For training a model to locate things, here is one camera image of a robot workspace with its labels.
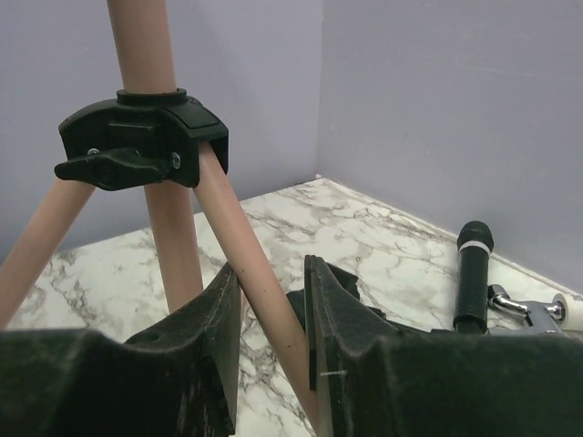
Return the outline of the black handheld microphone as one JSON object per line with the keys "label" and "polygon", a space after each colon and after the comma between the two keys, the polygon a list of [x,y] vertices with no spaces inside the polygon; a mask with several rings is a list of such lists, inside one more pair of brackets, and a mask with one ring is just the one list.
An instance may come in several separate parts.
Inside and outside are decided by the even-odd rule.
{"label": "black handheld microphone", "polygon": [[486,223],[465,223],[456,240],[459,270],[453,327],[462,334],[487,330],[488,266],[494,239]]}

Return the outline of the pink perforated music stand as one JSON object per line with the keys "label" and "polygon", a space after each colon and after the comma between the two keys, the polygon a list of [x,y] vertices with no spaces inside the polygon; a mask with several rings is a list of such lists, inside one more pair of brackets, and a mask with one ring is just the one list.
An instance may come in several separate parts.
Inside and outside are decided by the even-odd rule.
{"label": "pink perforated music stand", "polygon": [[[163,1],[107,4],[123,87],[131,95],[177,91],[167,7]],[[1,266],[1,325],[7,326],[94,193],[77,181],[55,180]],[[312,428],[318,404],[309,383],[306,335],[271,268],[210,144],[199,146],[199,184],[144,188],[169,309],[202,292],[192,200],[199,202],[242,291],[272,346]]]}

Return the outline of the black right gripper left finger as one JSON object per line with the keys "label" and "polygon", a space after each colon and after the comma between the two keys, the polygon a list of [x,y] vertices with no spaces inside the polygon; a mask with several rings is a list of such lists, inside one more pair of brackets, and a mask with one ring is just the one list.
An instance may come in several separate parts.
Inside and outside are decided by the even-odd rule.
{"label": "black right gripper left finger", "polygon": [[241,294],[224,266],[194,300],[124,342],[90,329],[1,335],[4,436],[230,436]]}

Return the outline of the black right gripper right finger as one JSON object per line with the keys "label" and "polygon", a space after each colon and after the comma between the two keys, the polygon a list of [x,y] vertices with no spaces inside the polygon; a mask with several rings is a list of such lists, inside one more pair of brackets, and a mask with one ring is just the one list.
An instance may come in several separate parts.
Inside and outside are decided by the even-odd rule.
{"label": "black right gripper right finger", "polygon": [[579,436],[582,344],[564,336],[308,336],[321,436]]}

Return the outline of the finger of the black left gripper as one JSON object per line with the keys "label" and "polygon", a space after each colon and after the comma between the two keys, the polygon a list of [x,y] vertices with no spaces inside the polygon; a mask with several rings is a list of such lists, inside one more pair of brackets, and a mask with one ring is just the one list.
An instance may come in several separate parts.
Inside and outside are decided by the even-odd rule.
{"label": "finger of the black left gripper", "polygon": [[303,287],[286,294],[286,335],[308,337],[317,329],[331,337],[385,337],[387,320],[360,300],[357,278],[334,266],[309,266]]}

